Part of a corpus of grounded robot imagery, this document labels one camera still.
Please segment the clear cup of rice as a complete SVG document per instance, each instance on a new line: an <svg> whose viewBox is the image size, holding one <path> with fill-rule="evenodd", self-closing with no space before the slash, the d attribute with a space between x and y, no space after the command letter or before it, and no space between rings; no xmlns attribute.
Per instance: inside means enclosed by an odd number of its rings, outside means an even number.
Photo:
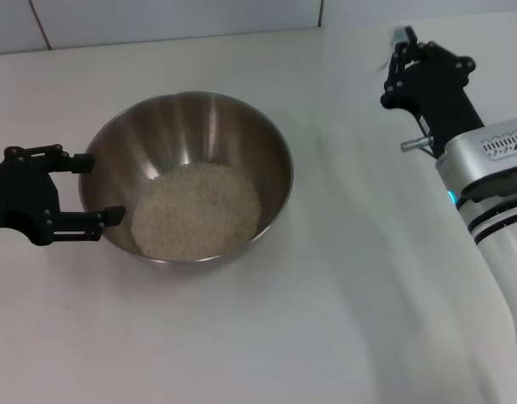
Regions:
<svg viewBox="0 0 517 404"><path fill-rule="evenodd" d="M131 234L150 258L195 261L248 243L261 204L253 184L232 168L198 162L151 180L142 192Z"/></svg>

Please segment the clear plastic cup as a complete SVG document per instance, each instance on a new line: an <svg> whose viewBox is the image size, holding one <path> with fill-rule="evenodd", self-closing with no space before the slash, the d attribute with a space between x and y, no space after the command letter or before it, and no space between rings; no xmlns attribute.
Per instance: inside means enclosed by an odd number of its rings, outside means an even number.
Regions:
<svg viewBox="0 0 517 404"><path fill-rule="evenodd" d="M411 26L398 26L392 31L392 46L416 44L418 37Z"/></svg>

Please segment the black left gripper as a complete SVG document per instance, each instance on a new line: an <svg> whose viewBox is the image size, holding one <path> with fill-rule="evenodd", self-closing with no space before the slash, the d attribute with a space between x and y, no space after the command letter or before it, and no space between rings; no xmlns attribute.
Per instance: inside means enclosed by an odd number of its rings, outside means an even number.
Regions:
<svg viewBox="0 0 517 404"><path fill-rule="evenodd" d="M60 211L59 195L49 173L90 173L94 156L71 156L62 145L9 146L0 163L0 228L18 231L36 246L53 242L100 240L124 219L122 205L89 212Z"/></svg>

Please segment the stainless steel mixing bowl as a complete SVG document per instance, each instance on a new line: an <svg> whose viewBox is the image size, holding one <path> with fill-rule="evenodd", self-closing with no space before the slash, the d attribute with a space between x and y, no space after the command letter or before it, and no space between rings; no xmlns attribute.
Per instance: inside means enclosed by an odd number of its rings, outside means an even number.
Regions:
<svg viewBox="0 0 517 404"><path fill-rule="evenodd" d="M161 267L219 267L254 247L285 209L294 180L290 148L274 122L253 106L225 94L188 91L160 95L125 109L91 140L96 163L78 189L85 210L123 205L121 224L104 232L115 247ZM132 212L155 177L194 162L220 163L250 180L261 213L249 242L223 255L195 261L150 258L131 235Z"/></svg>

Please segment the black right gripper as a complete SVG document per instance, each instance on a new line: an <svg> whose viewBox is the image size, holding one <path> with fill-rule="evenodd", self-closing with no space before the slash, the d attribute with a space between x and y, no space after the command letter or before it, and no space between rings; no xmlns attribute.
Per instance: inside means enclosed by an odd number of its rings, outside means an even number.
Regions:
<svg viewBox="0 0 517 404"><path fill-rule="evenodd" d="M484 123L465 93L476 62L433 41L425 50L425 60L417 62L417 42L394 46L381 105L409 112L424 136L432 139L430 152L437 159L448 141Z"/></svg>

